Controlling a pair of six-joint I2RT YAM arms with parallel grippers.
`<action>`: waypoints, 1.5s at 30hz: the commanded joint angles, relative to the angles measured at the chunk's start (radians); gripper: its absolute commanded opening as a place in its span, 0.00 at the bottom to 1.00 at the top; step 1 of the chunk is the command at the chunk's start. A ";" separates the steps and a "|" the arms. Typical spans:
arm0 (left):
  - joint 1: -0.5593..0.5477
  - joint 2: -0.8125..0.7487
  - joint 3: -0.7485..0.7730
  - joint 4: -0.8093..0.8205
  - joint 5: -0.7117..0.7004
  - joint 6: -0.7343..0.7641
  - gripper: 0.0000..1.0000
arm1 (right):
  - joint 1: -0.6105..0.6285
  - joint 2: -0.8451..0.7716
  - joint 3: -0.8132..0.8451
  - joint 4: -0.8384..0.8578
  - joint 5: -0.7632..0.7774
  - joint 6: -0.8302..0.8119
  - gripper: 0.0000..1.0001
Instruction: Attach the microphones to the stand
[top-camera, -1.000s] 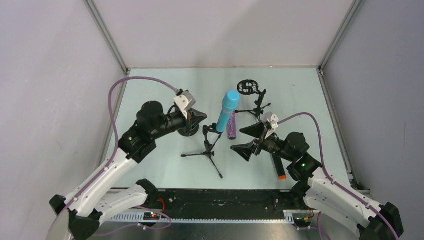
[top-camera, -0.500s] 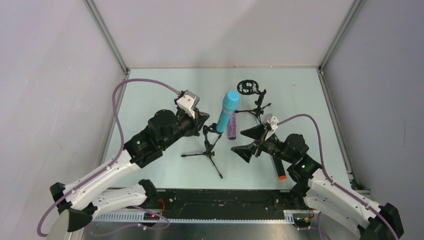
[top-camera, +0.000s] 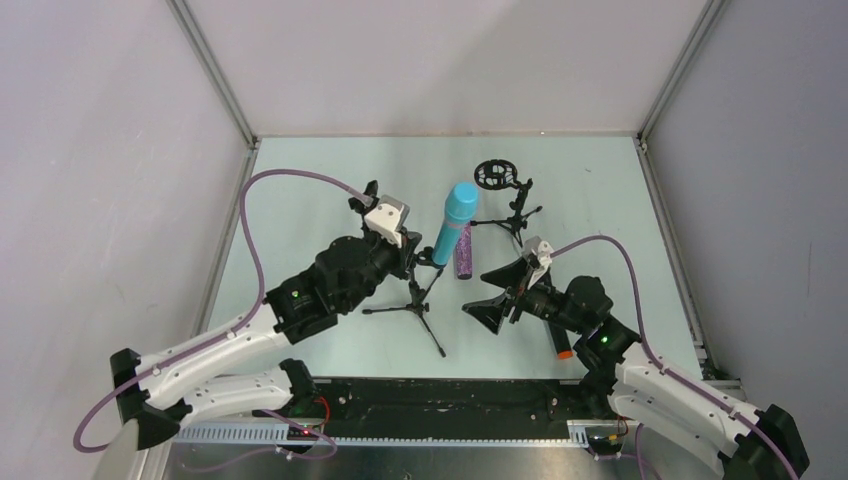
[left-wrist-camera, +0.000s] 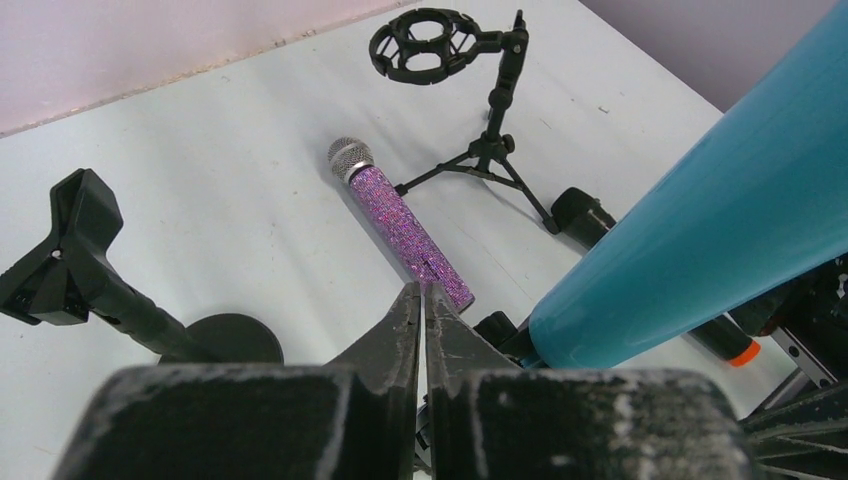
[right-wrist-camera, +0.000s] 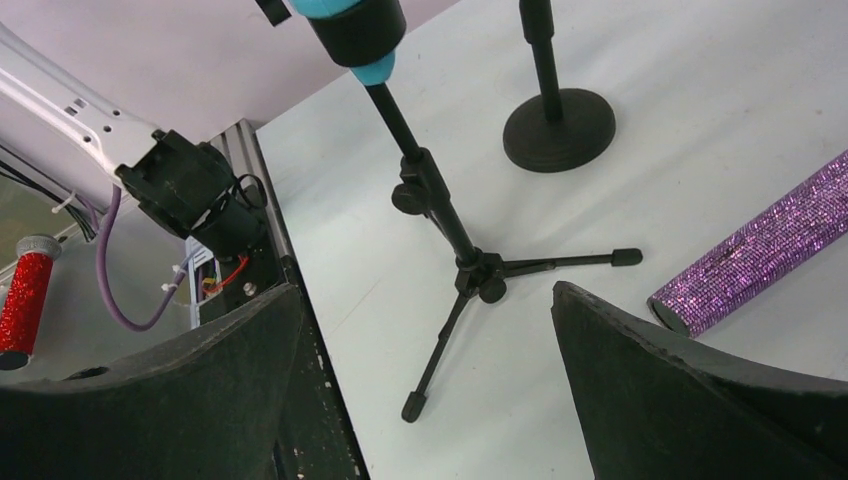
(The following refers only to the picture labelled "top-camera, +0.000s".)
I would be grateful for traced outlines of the black microphone orange end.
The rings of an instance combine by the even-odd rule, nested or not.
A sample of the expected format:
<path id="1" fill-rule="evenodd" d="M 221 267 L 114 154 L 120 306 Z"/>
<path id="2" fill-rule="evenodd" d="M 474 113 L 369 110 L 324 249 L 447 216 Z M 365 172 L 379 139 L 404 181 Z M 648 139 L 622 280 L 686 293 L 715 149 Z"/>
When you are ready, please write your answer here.
<path id="1" fill-rule="evenodd" d="M 574 351 L 567 330 L 551 322 L 547 322 L 546 327 L 557 358 L 560 360 L 572 358 Z"/>

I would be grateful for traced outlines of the blue toy microphone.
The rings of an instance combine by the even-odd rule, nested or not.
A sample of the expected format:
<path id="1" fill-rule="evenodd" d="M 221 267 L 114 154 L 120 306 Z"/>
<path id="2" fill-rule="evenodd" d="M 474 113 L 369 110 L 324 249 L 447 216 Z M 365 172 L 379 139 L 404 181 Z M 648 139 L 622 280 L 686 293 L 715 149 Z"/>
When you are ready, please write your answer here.
<path id="1" fill-rule="evenodd" d="M 457 183 L 444 202 L 443 222 L 432 251 L 432 262 L 443 268 L 451 259 L 460 236 L 476 215 L 479 202 L 477 186 L 471 182 Z"/>

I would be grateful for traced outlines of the black tripod mic stand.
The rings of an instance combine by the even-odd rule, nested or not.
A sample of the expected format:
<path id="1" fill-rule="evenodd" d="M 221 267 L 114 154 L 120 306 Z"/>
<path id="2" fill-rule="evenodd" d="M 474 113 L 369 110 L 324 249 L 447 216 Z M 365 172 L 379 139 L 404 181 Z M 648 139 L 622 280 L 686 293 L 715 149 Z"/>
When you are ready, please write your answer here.
<path id="1" fill-rule="evenodd" d="M 407 282 L 408 292 L 410 295 L 410 300 L 403 306 L 394 306 L 394 307 L 383 307 L 383 308 L 364 308 L 362 310 L 363 315 L 374 315 L 378 313 L 388 313 L 388 312 L 396 312 L 396 311 L 408 311 L 412 312 L 421 322 L 424 329 L 434 342 L 436 349 L 442 358 L 447 357 L 447 353 L 439 340 L 437 339 L 434 331 L 430 327 L 429 323 L 425 318 L 425 314 L 430 311 L 429 303 L 427 302 L 427 297 L 432 290 L 432 287 L 435 283 L 440 279 L 444 272 L 444 267 L 437 265 L 433 259 L 433 248 L 432 247 L 424 247 L 420 252 L 415 253 L 410 261 L 408 267 L 405 270 L 405 276 L 403 280 Z M 434 278 L 430 281 L 430 283 L 426 287 L 422 287 L 416 278 L 416 268 L 418 266 L 431 267 L 436 269 L 436 274 Z"/>

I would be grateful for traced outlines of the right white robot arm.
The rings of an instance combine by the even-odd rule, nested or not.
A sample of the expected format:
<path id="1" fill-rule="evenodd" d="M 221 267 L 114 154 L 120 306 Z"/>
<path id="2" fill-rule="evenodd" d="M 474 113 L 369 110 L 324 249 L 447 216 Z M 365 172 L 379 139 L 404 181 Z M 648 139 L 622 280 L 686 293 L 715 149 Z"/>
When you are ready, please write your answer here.
<path id="1" fill-rule="evenodd" d="M 794 418 L 760 409 L 649 354 L 643 337 L 616 319 L 601 280 L 573 278 L 563 291 L 536 280 L 526 259 L 482 275 L 501 295 L 463 305 L 493 333 L 530 314 L 577 334 L 574 354 L 590 401 L 678 444 L 723 479 L 798 479 L 810 460 Z"/>

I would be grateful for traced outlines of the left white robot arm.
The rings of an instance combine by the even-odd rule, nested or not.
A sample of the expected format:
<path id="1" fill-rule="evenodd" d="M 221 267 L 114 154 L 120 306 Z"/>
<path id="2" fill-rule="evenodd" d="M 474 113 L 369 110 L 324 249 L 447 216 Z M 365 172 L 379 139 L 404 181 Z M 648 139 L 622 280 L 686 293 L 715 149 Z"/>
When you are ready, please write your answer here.
<path id="1" fill-rule="evenodd" d="M 299 360 L 248 375 L 228 371 L 336 326 L 388 277 L 408 273 L 421 236 L 404 225 L 408 206 L 376 187 L 370 182 L 349 200 L 361 236 L 333 240 L 304 271 L 262 288 L 247 312 L 159 353 L 125 348 L 111 356 L 118 413 L 123 424 L 136 423 L 137 450 L 207 419 L 310 402 L 311 378 Z"/>

